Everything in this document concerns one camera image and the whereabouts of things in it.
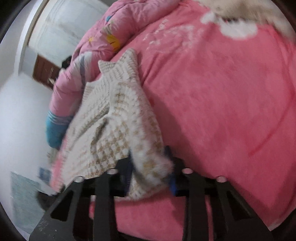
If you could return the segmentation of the white crumpled cloth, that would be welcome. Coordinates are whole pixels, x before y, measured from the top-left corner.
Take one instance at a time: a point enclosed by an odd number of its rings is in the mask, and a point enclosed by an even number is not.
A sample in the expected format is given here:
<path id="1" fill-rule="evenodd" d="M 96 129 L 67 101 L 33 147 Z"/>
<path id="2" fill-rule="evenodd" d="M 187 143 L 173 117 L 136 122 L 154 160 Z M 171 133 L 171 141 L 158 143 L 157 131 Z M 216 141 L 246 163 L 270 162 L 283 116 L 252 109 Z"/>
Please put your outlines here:
<path id="1" fill-rule="evenodd" d="M 283 36 L 295 41 L 292 24 L 272 1 L 204 0 L 199 3 L 224 19 L 244 19 L 272 25 Z"/>

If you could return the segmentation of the brown wooden door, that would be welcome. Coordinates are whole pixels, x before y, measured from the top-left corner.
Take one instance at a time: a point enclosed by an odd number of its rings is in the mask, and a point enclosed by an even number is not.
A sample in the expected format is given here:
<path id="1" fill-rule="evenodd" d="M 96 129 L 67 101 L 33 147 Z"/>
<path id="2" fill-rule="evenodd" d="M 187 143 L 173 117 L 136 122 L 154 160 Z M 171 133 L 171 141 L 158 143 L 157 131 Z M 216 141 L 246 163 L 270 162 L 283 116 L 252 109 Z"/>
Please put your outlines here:
<path id="1" fill-rule="evenodd" d="M 37 55 L 34 65 L 33 79 L 53 89 L 61 68 L 41 55 Z"/>

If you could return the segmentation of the pink and blue quilt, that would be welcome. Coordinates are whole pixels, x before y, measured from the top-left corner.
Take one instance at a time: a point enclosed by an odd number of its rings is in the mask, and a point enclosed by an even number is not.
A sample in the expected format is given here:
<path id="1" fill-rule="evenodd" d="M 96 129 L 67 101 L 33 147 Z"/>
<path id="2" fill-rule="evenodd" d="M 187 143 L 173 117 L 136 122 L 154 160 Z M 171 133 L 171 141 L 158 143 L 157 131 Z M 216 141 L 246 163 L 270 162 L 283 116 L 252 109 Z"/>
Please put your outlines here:
<path id="1" fill-rule="evenodd" d="M 79 108 L 85 85 L 99 75 L 98 62 L 111 60 L 140 30 L 172 12 L 179 1 L 116 1 L 82 37 L 70 65 L 55 81 L 46 120 L 47 143 L 59 149 Z"/>

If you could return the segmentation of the pink floral bed sheet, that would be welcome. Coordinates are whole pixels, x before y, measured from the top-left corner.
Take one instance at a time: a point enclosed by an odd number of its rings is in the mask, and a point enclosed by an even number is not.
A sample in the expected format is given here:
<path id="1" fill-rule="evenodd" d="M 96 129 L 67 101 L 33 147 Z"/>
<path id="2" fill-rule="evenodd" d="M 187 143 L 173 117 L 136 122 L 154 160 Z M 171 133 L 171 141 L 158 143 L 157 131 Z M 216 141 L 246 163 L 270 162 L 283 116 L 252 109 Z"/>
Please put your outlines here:
<path id="1" fill-rule="evenodd" d="M 109 16 L 113 46 L 135 49 L 164 144 L 203 176 L 225 176 L 271 230 L 295 210 L 295 40 L 181 1 L 141 27 Z"/>

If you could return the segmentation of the beige white checked knit sweater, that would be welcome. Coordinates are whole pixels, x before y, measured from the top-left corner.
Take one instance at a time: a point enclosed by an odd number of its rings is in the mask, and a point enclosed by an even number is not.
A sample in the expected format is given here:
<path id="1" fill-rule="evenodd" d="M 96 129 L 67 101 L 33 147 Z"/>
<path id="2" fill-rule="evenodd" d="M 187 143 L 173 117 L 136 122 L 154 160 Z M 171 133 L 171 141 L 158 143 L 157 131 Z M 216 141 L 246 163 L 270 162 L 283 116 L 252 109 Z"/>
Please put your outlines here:
<path id="1" fill-rule="evenodd" d="M 86 84 L 63 140 L 59 183 L 98 177 L 131 157 L 127 199 L 147 198 L 167 187 L 173 163 L 165 156 L 159 124 L 140 84 L 137 53 L 128 49 L 118 61 L 98 66 L 101 76 Z"/>

